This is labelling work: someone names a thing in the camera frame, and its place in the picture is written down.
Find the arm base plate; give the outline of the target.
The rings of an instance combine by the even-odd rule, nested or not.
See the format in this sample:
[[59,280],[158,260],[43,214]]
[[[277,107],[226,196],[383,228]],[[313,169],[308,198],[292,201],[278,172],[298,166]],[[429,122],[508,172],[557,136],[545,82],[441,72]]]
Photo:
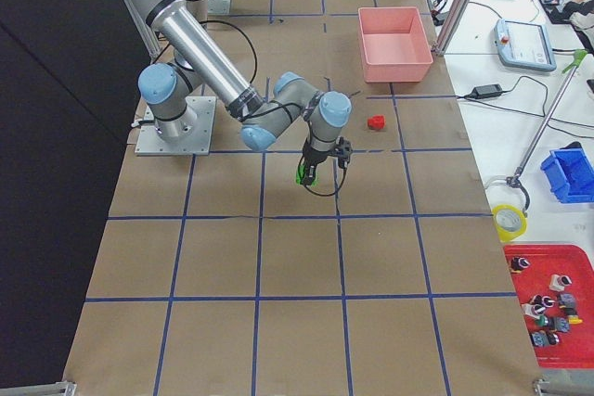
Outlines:
[[138,156],[207,156],[216,109],[214,96],[187,96],[185,114],[176,121],[159,121],[147,108],[136,141]]
[[231,0],[208,0],[207,12],[209,15],[227,16],[230,14]]

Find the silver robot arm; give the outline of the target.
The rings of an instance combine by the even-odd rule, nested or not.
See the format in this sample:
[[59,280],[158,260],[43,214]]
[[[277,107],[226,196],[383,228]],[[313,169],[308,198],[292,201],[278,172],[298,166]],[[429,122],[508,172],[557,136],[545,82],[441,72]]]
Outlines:
[[229,115],[241,122],[241,139],[253,151],[267,150],[297,118],[303,118],[308,135],[296,173],[299,185],[313,185],[317,166],[329,157],[337,159],[340,169],[347,169],[353,150],[341,131],[352,111],[348,96],[320,91],[288,71],[275,84],[273,99],[266,101],[188,10],[188,3],[205,0],[131,1],[145,23],[175,50],[172,61],[150,65],[138,77],[138,88],[161,138],[175,141],[189,133],[197,115],[186,96],[204,83],[223,101]]

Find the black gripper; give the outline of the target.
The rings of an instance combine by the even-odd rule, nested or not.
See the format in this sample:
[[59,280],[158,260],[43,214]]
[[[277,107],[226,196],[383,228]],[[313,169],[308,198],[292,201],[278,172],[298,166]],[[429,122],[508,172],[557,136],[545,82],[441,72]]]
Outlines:
[[323,163],[329,157],[337,141],[320,141],[317,139],[305,139],[303,143],[302,155],[303,161],[298,164],[298,184],[316,185],[317,184],[317,165]]

